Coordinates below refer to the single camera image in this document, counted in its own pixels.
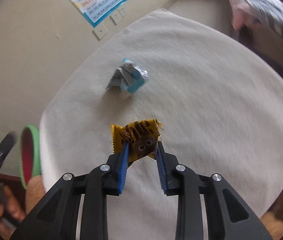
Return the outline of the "green red trash bin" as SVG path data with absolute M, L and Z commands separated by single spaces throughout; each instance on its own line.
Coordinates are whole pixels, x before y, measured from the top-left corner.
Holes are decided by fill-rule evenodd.
M 27 125 L 20 136 L 19 169 L 25 190 L 31 178 L 41 175 L 40 134 L 33 125 Z

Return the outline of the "white wall socket right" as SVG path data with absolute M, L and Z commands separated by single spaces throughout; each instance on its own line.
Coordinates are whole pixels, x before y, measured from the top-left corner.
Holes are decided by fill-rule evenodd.
M 126 15 L 128 14 L 128 13 L 126 12 L 126 9 L 125 9 L 124 7 L 121 7 L 121 8 L 119 9 L 119 11 L 120 11 L 120 14 L 121 14 L 122 18 L 125 18 Z

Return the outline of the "white table cloth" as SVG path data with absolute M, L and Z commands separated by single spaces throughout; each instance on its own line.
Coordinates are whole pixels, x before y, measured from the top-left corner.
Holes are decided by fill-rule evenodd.
M 134 94 L 106 89 L 129 59 L 148 72 Z M 221 174 L 257 216 L 283 189 L 283 79 L 227 35 L 165 10 L 125 28 L 84 62 L 40 122 L 43 185 L 112 153 L 111 124 L 157 119 L 164 149 Z

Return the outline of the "bed with plaid blanket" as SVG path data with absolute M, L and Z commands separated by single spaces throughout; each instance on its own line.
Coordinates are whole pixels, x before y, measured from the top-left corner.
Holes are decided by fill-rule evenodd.
M 274 62 L 283 71 L 283 3 L 280 0 L 229 0 L 233 28 L 246 27 L 251 50 Z

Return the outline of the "yellow black snack wrapper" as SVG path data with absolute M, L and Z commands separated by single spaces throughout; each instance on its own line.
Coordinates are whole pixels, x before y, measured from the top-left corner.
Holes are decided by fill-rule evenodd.
M 154 159 L 160 138 L 161 123 L 157 119 L 135 121 L 126 126 L 111 124 L 113 153 L 120 153 L 129 143 L 129 163 L 146 156 Z

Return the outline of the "white wall socket left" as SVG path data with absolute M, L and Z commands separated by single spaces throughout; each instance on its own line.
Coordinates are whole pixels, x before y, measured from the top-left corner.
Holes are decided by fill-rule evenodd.
M 108 33 L 108 29 L 103 23 L 98 24 L 92 31 L 98 41 L 101 41 Z

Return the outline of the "white wall socket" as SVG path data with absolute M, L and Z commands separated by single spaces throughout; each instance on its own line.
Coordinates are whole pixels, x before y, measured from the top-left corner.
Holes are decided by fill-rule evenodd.
M 98 41 L 101 41 L 108 33 L 108 29 L 103 23 L 98 24 L 92 31 Z
M 120 14 L 121 14 L 122 18 L 125 18 L 126 15 L 128 14 L 128 13 L 126 12 L 126 9 L 125 9 L 124 7 L 121 7 L 121 8 L 119 9 L 119 11 L 120 11 Z
M 123 20 L 123 17 L 121 16 L 119 10 L 115 10 L 110 14 L 110 19 L 114 25 L 118 25 Z

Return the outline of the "light blue silver wrapper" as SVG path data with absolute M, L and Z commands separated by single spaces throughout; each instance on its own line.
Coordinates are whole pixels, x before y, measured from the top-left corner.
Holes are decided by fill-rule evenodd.
M 119 87 L 122 93 L 134 94 L 147 81 L 149 75 L 129 59 L 123 59 L 122 64 L 113 73 L 106 89 Z

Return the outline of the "white wall socket middle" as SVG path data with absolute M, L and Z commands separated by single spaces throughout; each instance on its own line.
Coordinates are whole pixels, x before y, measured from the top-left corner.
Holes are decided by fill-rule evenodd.
M 110 14 L 110 19 L 114 25 L 118 25 L 123 20 L 123 17 L 121 16 L 119 10 L 115 10 Z

